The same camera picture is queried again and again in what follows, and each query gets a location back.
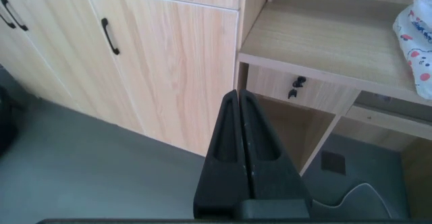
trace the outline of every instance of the gray floor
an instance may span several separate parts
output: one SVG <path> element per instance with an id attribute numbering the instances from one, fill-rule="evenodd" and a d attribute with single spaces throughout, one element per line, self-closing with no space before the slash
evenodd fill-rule
<path id="1" fill-rule="evenodd" d="M 204 158 L 28 98 L 21 133 L 0 159 L 0 223 L 46 218 L 193 219 Z"/>
<path id="2" fill-rule="evenodd" d="M 193 219 L 203 157 L 36 100 L 1 69 L 0 85 L 28 107 L 16 115 L 20 135 L 0 158 L 0 223 Z M 394 217 L 408 215 L 397 153 L 337 136 L 323 149 L 345 156 L 347 174 L 322 171 L 318 154 L 303 177 L 313 198 L 335 205 L 350 188 L 369 182 L 391 205 Z M 354 210 L 370 205 L 367 200 L 351 202 Z"/>
<path id="3" fill-rule="evenodd" d="M 345 157 L 346 174 L 322 170 L 321 152 L 336 153 Z M 353 139 L 330 135 L 310 167 L 303 175 L 303 180 L 312 197 L 327 205 L 337 206 L 342 198 L 354 187 L 362 186 L 347 197 L 347 202 L 340 208 L 318 210 L 321 218 L 347 219 L 407 219 L 409 217 L 406 201 L 404 177 L 400 154 L 372 144 L 365 144 Z M 381 208 L 383 202 L 388 210 Z"/>

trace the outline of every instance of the black cabinet handle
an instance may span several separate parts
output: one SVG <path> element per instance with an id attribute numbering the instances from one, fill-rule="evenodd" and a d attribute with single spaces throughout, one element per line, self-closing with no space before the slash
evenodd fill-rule
<path id="1" fill-rule="evenodd" d="M 15 24 L 13 22 L 7 22 L 6 19 L 0 14 L 1 19 L 3 19 L 3 21 L 5 21 L 5 23 L 10 27 L 10 28 L 16 28 Z"/>
<path id="2" fill-rule="evenodd" d="M 297 97 L 297 90 L 294 88 L 288 93 L 288 99 L 290 99 L 292 96 Z"/>
<path id="3" fill-rule="evenodd" d="M 114 48 L 113 43 L 111 42 L 111 39 L 109 38 L 108 31 L 107 31 L 108 19 L 103 18 L 101 20 L 101 23 L 102 23 L 103 31 L 105 32 L 105 36 L 107 37 L 109 46 L 111 46 L 111 49 L 113 50 L 114 55 L 120 54 L 120 50 L 118 48 Z"/>
<path id="4" fill-rule="evenodd" d="M 294 88 L 300 88 L 300 87 L 303 87 L 303 83 L 305 83 L 305 82 L 306 82 L 306 78 L 304 76 L 299 76 L 297 78 L 297 81 L 292 83 L 292 86 Z"/>
<path id="5" fill-rule="evenodd" d="M 9 15 L 12 17 L 12 19 L 15 21 L 16 24 L 18 24 L 18 26 L 24 30 L 24 31 L 28 31 L 28 28 L 26 27 L 26 25 L 21 25 L 16 18 L 14 17 L 14 15 L 12 15 L 12 12 L 9 10 L 9 8 L 7 8 L 7 4 L 9 3 L 8 0 L 1 0 L 1 3 L 3 4 L 3 6 L 6 8 L 7 12 L 9 12 Z"/>

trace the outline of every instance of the cable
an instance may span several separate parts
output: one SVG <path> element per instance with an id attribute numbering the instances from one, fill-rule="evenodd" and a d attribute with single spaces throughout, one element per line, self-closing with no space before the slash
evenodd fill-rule
<path id="1" fill-rule="evenodd" d="M 372 185 L 370 185 L 368 183 L 361 183 L 361 184 L 358 184 L 357 186 L 355 186 L 354 188 L 352 188 L 350 191 L 348 191 L 348 193 L 345 194 L 345 196 L 342 198 L 342 201 L 338 205 L 331 206 L 331 205 L 328 205 L 328 204 L 323 204 L 323 203 L 319 202 L 318 200 L 313 200 L 313 202 L 317 203 L 317 204 L 320 204 L 321 206 L 325 206 L 327 208 L 338 208 L 338 207 L 340 207 L 344 203 L 346 197 L 348 197 L 353 191 L 355 191 L 355 189 L 357 189 L 358 187 L 361 187 L 363 185 L 369 186 L 377 194 L 377 196 L 381 200 L 381 203 L 383 204 L 385 210 L 387 211 L 387 214 L 389 215 L 389 218 L 391 218 L 392 214 L 390 214 L 390 211 L 387 208 L 387 206 L 385 205 L 385 202 L 384 202 L 383 198 L 378 194 L 378 191 L 376 191 L 376 189 Z"/>

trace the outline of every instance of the plastic bag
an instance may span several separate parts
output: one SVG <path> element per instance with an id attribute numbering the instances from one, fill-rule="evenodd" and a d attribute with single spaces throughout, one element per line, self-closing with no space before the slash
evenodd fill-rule
<path id="1" fill-rule="evenodd" d="M 432 0 L 414 0 L 397 16 L 393 30 L 412 69 L 417 93 L 432 99 Z"/>

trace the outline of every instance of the black bag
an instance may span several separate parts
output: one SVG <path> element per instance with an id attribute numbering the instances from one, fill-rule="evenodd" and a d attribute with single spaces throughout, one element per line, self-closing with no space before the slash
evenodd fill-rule
<path id="1" fill-rule="evenodd" d="M 0 86 L 0 155 L 12 144 L 18 133 L 18 129 L 12 118 L 14 100 L 6 89 Z"/>

